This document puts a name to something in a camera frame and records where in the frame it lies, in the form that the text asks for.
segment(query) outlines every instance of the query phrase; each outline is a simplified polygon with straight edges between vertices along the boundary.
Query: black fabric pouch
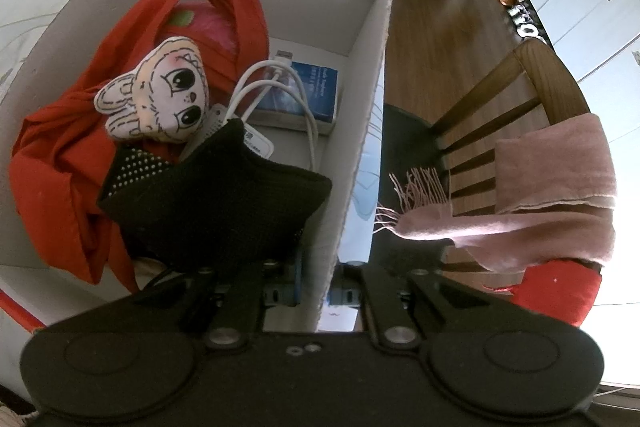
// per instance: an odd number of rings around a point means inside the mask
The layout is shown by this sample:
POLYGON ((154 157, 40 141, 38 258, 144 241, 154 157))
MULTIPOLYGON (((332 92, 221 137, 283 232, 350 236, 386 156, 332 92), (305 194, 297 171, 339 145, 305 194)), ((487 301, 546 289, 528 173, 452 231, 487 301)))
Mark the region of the black fabric pouch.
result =
POLYGON ((175 165, 119 147, 98 206, 120 226, 127 246, 142 245, 181 272, 228 271, 286 258, 331 188, 321 174, 249 150, 236 119, 175 165))

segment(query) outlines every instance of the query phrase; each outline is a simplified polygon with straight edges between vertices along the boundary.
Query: blue book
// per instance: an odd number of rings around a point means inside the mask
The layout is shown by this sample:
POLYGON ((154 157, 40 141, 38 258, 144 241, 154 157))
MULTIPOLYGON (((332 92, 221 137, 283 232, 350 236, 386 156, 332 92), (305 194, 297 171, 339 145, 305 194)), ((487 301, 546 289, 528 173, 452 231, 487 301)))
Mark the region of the blue book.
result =
MULTIPOLYGON (((319 134, 329 134, 334 126, 338 102, 338 71, 324 66, 292 62, 305 86, 309 109, 316 118, 319 134)), ((298 90, 295 80, 285 73, 278 80, 292 89, 298 90)), ((306 131, 304 112, 298 102, 281 89, 271 88, 260 100, 249 122, 253 125, 267 125, 306 131)))

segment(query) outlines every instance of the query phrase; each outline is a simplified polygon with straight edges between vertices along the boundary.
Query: cartoon eye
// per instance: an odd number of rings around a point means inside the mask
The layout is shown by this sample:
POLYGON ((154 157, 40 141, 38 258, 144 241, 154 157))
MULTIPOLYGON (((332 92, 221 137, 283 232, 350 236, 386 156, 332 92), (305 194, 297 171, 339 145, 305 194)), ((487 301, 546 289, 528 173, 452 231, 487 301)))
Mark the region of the cartoon eye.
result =
POLYGON ((191 89, 196 83, 196 76, 193 71, 186 68, 174 70, 165 77, 171 86, 172 91, 184 91, 191 89))
POLYGON ((200 121, 202 110, 197 105, 192 105, 175 115, 181 128, 190 127, 200 121))

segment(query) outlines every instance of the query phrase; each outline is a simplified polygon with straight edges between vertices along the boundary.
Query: stuffed toy head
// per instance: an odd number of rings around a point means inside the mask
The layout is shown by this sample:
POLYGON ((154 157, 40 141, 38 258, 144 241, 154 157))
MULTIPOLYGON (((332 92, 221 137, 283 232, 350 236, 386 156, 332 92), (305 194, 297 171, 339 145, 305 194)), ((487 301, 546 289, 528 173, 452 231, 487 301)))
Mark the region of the stuffed toy head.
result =
POLYGON ((150 138, 181 143, 194 134, 209 109, 209 86, 195 42, 172 37, 133 71, 106 84, 94 98, 114 140, 150 138))

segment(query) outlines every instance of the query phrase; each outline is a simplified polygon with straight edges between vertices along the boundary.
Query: bolt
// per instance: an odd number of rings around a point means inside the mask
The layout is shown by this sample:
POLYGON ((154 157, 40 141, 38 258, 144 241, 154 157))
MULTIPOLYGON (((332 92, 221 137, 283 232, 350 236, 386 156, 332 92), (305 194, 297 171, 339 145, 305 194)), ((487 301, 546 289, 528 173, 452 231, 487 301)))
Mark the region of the bolt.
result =
POLYGON ((292 357, 299 357, 304 354, 305 354, 305 350, 299 346, 287 347, 287 355, 291 355, 292 357))
POLYGON ((318 351, 322 351, 322 346, 320 344, 306 344, 305 346, 305 351, 308 351, 310 353, 317 353, 318 351))
POLYGON ((209 340, 211 344, 217 346, 232 346, 242 339, 240 331, 234 328, 216 328, 209 332, 209 340))
POLYGON ((392 344, 410 344, 417 335, 411 328, 394 326, 385 331, 385 338, 392 344))

